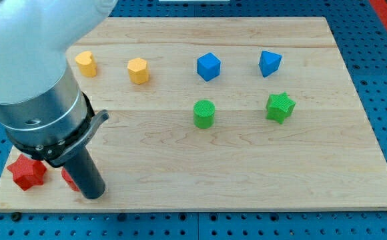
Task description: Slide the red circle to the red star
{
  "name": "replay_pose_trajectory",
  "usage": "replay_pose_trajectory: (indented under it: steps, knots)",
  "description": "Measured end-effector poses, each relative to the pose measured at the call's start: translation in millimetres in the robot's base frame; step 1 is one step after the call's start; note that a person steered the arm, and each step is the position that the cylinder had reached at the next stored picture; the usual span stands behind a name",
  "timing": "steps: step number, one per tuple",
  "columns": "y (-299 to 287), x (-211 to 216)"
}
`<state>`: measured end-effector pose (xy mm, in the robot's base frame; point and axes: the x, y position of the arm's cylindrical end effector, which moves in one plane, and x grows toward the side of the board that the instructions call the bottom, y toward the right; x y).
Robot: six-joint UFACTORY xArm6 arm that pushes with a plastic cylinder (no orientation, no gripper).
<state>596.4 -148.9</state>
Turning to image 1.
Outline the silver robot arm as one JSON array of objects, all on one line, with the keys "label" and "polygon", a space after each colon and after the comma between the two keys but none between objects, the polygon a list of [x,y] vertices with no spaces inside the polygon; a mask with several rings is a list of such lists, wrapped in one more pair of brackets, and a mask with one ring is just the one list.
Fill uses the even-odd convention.
[{"label": "silver robot arm", "polygon": [[66,51],[115,0],[0,0],[0,122],[14,143],[47,146],[85,120]]}]

